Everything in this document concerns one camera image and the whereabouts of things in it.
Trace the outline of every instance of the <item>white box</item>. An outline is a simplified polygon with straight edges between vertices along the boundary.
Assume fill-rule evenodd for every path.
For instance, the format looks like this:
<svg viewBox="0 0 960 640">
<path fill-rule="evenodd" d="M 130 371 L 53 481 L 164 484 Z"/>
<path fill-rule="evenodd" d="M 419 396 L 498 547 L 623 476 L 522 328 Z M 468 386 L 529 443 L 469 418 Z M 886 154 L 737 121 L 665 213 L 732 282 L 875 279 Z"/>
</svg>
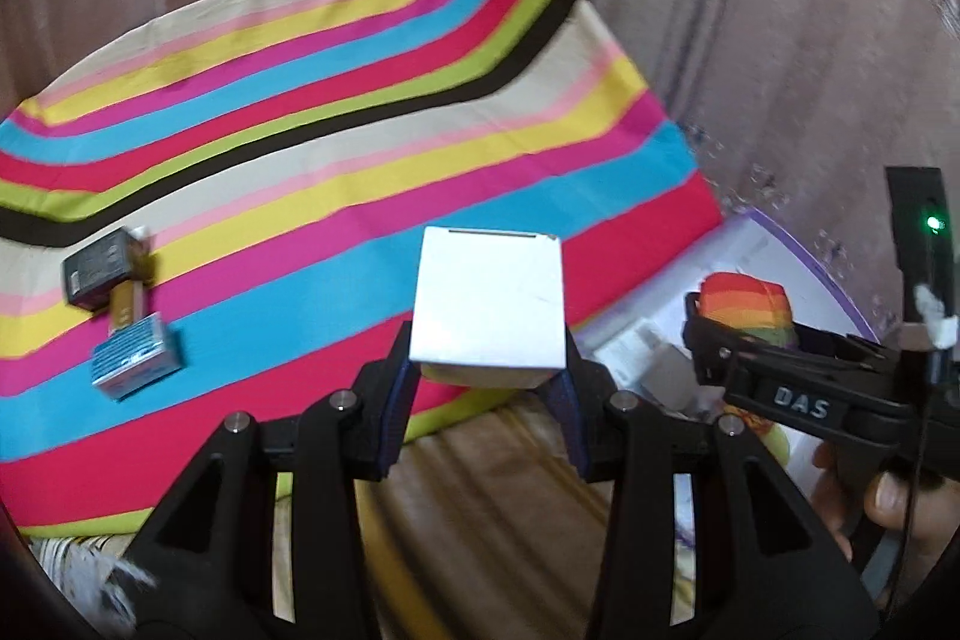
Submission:
<svg viewBox="0 0 960 640">
<path fill-rule="evenodd" d="M 427 227 L 410 357 L 456 386 L 531 389 L 564 369 L 560 239 Z"/>
</svg>

